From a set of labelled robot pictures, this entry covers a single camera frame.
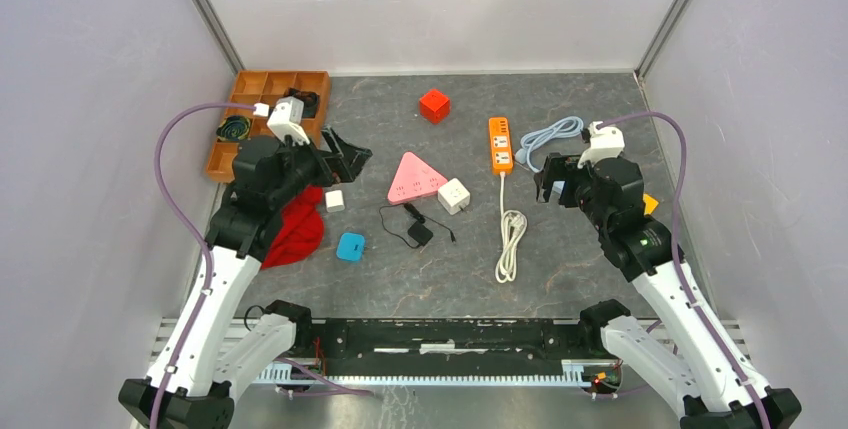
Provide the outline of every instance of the red cloth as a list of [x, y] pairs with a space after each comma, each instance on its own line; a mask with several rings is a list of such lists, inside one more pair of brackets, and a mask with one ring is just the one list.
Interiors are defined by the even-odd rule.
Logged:
[[309, 186], [283, 208], [283, 228], [260, 269], [292, 264], [315, 252], [324, 238], [324, 221], [315, 210], [323, 198], [320, 187]]

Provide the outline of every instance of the white power adapter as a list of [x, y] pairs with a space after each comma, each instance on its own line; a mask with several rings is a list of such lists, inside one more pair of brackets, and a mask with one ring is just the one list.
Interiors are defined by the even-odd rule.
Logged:
[[451, 179], [440, 187], [438, 197], [442, 207], [450, 215], [456, 214], [471, 203], [471, 193], [457, 178]]
[[309, 144], [309, 136], [300, 127], [302, 116], [303, 101], [294, 97], [284, 97], [277, 101], [271, 117], [268, 118], [268, 129], [283, 142], [286, 136], [291, 136], [296, 145]]
[[327, 212], [339, 212], [344, 210], [344, 195], [342, 191], [327, 191], [324, 194], [324, 204], [327, 206]]

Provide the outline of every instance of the coiled white cable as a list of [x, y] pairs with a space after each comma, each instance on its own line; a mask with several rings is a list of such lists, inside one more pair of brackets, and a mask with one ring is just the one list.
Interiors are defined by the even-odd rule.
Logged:
[[516, 261], [516, 252], [518, 251], [518, 241], [527, 230], [527, 218], [524, 214], [503, 209], [503, 192], [504, 180], [506, 173], [501, 172], [501, 240], [503, 242], [503, 252], [498, 259], [498, 264], [495, 266], [495, 279], [501, 284], [512, 282], [518, 274], [518, 263]]

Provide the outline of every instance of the orange power strip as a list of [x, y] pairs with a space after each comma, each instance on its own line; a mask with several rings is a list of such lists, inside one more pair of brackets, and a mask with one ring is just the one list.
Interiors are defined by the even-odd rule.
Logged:
[[505, 117], [489, 119], [489, 146], [492, 149], [492, 172], [512, 172], [512, 144], [509, 142], [509, 123]]

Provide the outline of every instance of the red cube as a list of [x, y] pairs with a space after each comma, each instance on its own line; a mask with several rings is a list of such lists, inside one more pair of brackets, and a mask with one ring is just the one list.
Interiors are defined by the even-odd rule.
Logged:
[[430, 89], [430, 92], [418, 100], [418, 109], [428, 121], [438, 124], [450, 114], [450, 99], [441, 92]]

